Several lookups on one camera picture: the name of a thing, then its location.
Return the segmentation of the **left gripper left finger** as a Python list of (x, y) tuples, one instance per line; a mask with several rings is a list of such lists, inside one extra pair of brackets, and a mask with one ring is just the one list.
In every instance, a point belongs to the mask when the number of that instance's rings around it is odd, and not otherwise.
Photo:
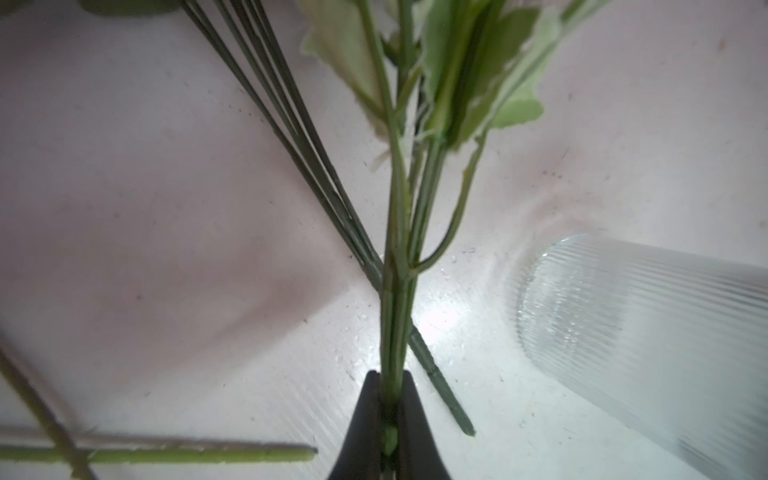
[(347, 434), (328, 480), (376, 480), (381, 475), (379, 373), (364, 379)]

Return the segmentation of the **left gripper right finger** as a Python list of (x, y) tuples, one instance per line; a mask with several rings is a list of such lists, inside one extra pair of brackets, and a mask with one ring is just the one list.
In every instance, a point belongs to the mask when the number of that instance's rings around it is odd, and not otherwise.
[(413, 376), (403, 373), (397, 413), (397, 478), (450, 480), (439, 454)]

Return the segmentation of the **clear glass vase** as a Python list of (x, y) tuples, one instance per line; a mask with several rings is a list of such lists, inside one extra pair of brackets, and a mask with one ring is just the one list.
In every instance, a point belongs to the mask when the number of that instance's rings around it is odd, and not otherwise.
[(545, 374), (711, 479), (767, 475), (767, 271), (586, 234), (525, 273)]

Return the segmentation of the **pink rose green bouquet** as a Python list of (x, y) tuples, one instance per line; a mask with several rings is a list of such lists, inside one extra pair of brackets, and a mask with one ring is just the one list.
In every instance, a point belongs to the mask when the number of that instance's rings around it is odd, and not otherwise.
[[(400, 442), (396, 410), (421, 274), (445, 254), (464, 216), (486, 139), (537, 120), (538, 85), (559, 43), (601, 8), (598, 1), (395, 1), (389, 39), (368, 1), (304, 1), (306, 51), (352, 91), (388, 144), (390, 193), (380, 296), (382, 454)], [(423, 251), (448, 156), (474, 147), (450, 224)]]

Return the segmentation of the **pale pink blue rose bouquet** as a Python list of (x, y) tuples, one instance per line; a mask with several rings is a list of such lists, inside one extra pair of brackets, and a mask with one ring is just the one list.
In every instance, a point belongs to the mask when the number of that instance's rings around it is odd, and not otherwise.
[[(101, 448), (81, 449), (94, 464), (242, 464), (291, 463), (313, 460), (313, 447), (248, 448)], [(66, 462), (53, 447), (1, 445), (1, 460), (15, 462)]]

